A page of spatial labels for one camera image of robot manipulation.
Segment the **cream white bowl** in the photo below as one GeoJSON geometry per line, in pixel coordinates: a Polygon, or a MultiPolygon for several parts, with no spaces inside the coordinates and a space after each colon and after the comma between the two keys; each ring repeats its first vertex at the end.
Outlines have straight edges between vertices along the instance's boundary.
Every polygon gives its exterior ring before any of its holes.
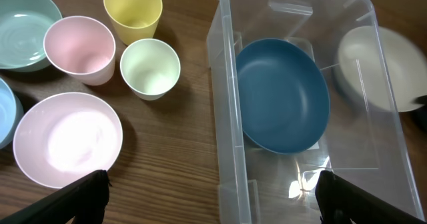
{"type": "Polygon", "coordinates": [[[405,36],[384,27],[348,31],[338,45],[336,80],[357,102],[381,111],[414,111],[426,95],[426,56],[405,36]]]}

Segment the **dark blue bowl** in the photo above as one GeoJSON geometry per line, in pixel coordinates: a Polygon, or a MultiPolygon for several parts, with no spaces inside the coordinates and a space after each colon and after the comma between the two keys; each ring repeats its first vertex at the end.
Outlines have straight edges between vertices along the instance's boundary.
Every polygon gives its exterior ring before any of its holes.
{"type": "Polygon", "coordinates": [[[278,154],[309,149],[326,130],[330,95],[313,60],[281,39],[260,39],[236,58],[242,129],[278,154]]]}

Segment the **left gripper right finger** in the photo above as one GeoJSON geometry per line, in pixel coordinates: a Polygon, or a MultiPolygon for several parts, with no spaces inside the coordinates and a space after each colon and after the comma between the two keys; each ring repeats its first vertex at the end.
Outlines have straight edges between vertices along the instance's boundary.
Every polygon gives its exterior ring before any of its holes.
{"type": "Polygon", "coordinates": [[[321,171],[315,189],[322,224],[426,224],[395,206],[351,184],[331,171],[321,171]]]}

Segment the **yellow plastic cup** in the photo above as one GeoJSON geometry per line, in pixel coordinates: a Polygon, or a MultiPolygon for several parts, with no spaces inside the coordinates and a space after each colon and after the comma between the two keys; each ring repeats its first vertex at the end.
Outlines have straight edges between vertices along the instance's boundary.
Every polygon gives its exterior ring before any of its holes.
{"type": "Polygon", "coordinates": [[[163,11],[162,0],[103,0],[103,5],[125,45],[152,38],[163,11]]]}

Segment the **cream plastic cup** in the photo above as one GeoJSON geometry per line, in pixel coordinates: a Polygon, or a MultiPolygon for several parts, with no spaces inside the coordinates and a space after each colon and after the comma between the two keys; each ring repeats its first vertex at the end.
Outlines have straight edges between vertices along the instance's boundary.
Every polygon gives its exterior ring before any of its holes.
{"type": "Polygon", "coordinates": [[[123,80],[140,98],[154,101],[170,91],[179,80],[181,63],[175,50],[159,39],[140,39],[122,53],[123,80]]]}

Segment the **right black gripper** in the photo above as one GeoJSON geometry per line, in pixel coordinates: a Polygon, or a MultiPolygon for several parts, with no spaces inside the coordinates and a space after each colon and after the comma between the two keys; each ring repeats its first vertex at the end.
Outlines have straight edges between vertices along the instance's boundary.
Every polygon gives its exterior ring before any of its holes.
{"type": "Polygon", "coordinates": [[[426,98],[427,96],[423,95],[412,101],[413,104],[421,105],[421,107],[412,112],[412,119],[423,132],[426,132],[426,98]]]}

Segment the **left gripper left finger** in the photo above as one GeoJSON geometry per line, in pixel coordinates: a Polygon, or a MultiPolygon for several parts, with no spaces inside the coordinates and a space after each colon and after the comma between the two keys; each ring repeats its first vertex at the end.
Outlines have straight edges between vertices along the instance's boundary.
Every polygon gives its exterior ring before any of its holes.
{"type": "Polygon", "coordinates": [[[93,171],[3,218],[1,224],[102,223],[110,186],[106,170],[93,171]]]}

